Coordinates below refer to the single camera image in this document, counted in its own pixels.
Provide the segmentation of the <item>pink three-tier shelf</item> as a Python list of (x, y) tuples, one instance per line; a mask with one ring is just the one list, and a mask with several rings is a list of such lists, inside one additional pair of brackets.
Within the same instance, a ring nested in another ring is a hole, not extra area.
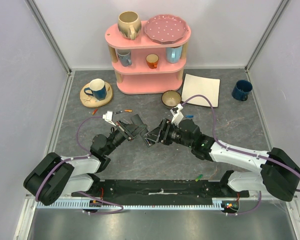
[[(191, 33), (191, 28), (188, 27), (179, 41), (172, 44), (159, 44), (145, 34), (144, 28), (135, 40), (130, 40), (123, 37), (117, 24), (110, 26), (105, 31), (105, 40), (111, 55), (118, 89), (128, 95), (160, 94), (168, 90), (178, 90), (183, 83)], [(179, 61), (168, 62), (166, 48), (179, 46), (182, 46)], [(130, 66), (122, 65), (117, 54), (118, 50), (131, 51)]]

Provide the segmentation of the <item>teal mug cream inside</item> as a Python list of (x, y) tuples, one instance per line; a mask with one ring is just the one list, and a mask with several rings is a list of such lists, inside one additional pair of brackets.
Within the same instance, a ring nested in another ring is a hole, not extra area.
[(106, 84), (100, 78), (93, 79), (88, 84), (88, 87), (86, 87), (83, 90), (83, 92), (88, 96), (94, 97), (97, 100), (102, 101), (107, 96)]

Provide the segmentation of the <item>light blue mug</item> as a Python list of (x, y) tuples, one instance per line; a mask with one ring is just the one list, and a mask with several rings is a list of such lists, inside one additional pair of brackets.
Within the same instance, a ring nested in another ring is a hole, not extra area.
[(166, 60), (171, 63), (175, 64), (179, 61), (181, 54), (182, 54), (183, 46), (176, 46), (176, 47), (167, 47), (166, 50)]

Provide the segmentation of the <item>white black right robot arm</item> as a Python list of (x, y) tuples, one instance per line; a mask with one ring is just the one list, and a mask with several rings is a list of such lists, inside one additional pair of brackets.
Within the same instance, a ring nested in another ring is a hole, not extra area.
[(171, 145), (176, 143), (191, 149), (200, 160), (226, 163), (245, 169), (246, 172), (227, 171), (219, 184), (225, 197), (241, 191), (265, 191), (273, 197), (292, 201), (300, 182), (300, 168), (280, 148), (271, 151), (256, 151), (217, 142), (201, 133), (193, 120), (182, 120), (178, 125), (163, 119), (158, 127), (144, 136), (149, 142)]

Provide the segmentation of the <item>grey blue mug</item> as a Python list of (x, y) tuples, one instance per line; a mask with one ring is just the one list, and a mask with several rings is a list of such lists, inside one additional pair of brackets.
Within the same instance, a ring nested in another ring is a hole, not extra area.
[(132, 65), (130, 49), (118, 49), (116, 53), (123, 67), (129, 67)]

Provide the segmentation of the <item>green yellow battery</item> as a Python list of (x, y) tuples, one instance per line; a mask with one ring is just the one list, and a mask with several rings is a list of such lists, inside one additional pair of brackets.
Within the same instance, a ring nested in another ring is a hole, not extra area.
[(200, 174), (199, 176), (197, 176), (197, 177), (195, 178), (195, 181), (198, 182), (202, 177), (203, 177), (203, 175)]

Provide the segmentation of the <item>round beige patterned plate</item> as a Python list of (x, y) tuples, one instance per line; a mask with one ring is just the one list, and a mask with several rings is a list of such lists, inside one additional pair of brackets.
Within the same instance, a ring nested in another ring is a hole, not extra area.
[(105, 89), (106, 89), (106, 97), (104, 100), (98, 100), (93, 96), (87, 95), (84, 92), (84, 89), (87, 88), (89, 84), (87, 83), (80, 91), (79, 93), (79, 98), (83, 106), (87, 108), (99, 108), (102, 107), (106, 104), (108, 104), (112, 98), (113, 98), (113, 88), (112, 86), (108, 83), (105, 82)]

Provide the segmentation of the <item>dark blue mug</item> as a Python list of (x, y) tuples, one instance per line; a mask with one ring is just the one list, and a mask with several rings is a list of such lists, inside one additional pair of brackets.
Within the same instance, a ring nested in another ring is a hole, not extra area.
[(247, 80), (238, 80), (232, 90), (232, 97), (238, 101), (246, 101), (253, 90), (252, 84)]

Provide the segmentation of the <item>beige ceramic mug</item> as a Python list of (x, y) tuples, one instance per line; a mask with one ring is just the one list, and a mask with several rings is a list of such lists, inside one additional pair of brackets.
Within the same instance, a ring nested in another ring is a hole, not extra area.
[(142, 22), (136, 12), (125, 11), (118, 16), (117, 27), (126, 39), (135, 40), (142, 29)]

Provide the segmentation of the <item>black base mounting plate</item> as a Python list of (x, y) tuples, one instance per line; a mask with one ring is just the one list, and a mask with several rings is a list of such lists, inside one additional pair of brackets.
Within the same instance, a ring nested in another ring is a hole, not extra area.
[(192, 180), (192, 179), (105, 179), (92, 184), (87, 194), (99, 197), (121, 196), (128, 194), (178, 194), (178, 195), (202, 195), (205, 198), (248, 198), (249, 191), (240, 192), (232, 190), (225, 183), (218, 180)]

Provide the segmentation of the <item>orange battery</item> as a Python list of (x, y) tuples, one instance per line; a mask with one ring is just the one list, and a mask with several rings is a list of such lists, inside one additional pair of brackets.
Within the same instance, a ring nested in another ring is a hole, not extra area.
[(131, 113), (131, 112), (133, 112), (133, 110), (132, 109), (125, 109), (124, 112)]

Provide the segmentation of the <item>black remote control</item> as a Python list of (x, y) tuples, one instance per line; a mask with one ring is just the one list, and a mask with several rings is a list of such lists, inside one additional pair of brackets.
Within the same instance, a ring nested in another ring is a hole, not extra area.
[(143, 126), (143, 129), (140, 131), (139, 135), (146, 144), (146, 146), (151, 147), (152, 144), (145, 138), (145, 135), (149, 132), (146, 124), (143, 123), (142, 119), (138, 114), (133, 115), (130, 119), (133, 124)]

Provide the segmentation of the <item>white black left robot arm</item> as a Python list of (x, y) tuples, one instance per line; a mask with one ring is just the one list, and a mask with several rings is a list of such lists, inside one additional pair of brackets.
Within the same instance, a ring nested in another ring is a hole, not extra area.
[(108, 136), (95, 135), (87, 155), (64, 157), (55, 152), (48, 153), (25, 178), (23, 187), (45, 206), (75, 192), (96, 196), (100, 185), (95, 174), (108, 166), (109, 155), (124, 141), (133, 140), (147, 129), (141, 120), (135, 117), (131, 120), (131, 123), (114, 123)]

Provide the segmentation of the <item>brown ceramic bowl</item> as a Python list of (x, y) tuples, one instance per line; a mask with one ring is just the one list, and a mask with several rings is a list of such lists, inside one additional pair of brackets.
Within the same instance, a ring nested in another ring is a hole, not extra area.
[(167, 90), (161, 95), (161, 102), (169, 109), (176, 107), (181, 101), (181, 94), (174, 90)]

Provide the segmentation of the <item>pink polka dot plate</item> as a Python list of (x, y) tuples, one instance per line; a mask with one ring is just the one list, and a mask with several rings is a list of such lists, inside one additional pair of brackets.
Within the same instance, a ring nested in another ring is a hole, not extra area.
[(144, 25), (145, 35), (158, 44), (174, 44), (189, 31), (185, 20), (171, 14), (159, 14), (150, 18)]

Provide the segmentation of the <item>white square plate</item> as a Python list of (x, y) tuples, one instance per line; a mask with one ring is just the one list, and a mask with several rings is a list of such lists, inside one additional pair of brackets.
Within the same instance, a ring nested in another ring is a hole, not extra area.
[(185, 102), (194, 95), (203, 95), (214, 108), (219, 106), (220, 79), (206, 78), (186, 74), (181, 92), (181, 101)]

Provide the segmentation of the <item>small orange cup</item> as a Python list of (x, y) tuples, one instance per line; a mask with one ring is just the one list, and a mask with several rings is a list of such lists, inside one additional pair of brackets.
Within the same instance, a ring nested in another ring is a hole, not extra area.
[(154, 53), (148, 54), (146, 56), (146, 63), (150, 69), (156, 69), (159, 63), (159, 56)]

